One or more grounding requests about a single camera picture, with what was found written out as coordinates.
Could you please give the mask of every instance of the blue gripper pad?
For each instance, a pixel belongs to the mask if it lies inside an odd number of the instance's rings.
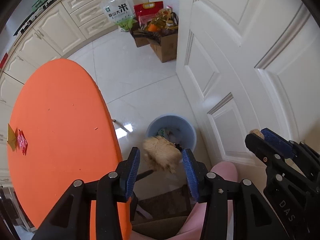
[[[198,189],[198,179],[196,177],[196,173],[192,167],[192,163],[190,161],[189,155],[186,150],[182,151],[182,160],[183,160],[184,170],[187,175],[187,181],[191,191],[191,195],[198,202],[200,198],[199,189]]]
[[[134,183],[136,182],[136,177],[138,174],[138,168],[139,168],[139,164],[140,164],[140,150],[138,148],[136,148],[136,152],[135,152],[133,158],[131,159],[131,161],[132,161],[132,165],[131,165],[131,168],[130,168],[130,171],[129,171],[129,174],[127,177],[126,187],[125,187],[125,189],[126,189],[125,190],[125,198],[127,199],[127,201],[129,199],[129,197],[132,196]]]
[[[264,135],[265,141],[276,148],[285,159],[292,159],[294,157],[291,143],[268,128],[262,129],[261,132]]]

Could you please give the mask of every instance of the cardboard box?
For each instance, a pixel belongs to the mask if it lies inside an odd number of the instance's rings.
[[[140,35],[137,33],[142,31],[140,29],[140,25],[138,22],[134,23],[132,28],[130,29],[130,34],[134,38],[137,48],[148,45],[149,41],[145,37],[139,37]]]
[[[147,39],[150,43],[151,48],[158,56],[162,63],[177,58],[177,47],[178,47],[178,34],[172,34],[161,37],[160,45],[151,39]]]

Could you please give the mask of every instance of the red bag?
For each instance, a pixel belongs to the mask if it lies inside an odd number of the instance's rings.
[[[156,13],[161,9],[163,9],[162,1],[147,2],[135,5],[134,11],[139,21],[140,27],[146,25],[148,21],[151,21]]]

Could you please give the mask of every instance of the green and white plastic bag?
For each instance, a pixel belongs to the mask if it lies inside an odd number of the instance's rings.
[[[101,6],[108,20],[117,24],[121,31],[129,31],[136,22],[132,0],[111,0]]]

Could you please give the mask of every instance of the yellow paper scrap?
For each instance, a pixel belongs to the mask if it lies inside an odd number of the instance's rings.
[[[16,149],[16,142],[17,142],[16,135],[13,129],[11,128],[11,126],[8,124],[8,144],[10,145],[12,151]]]

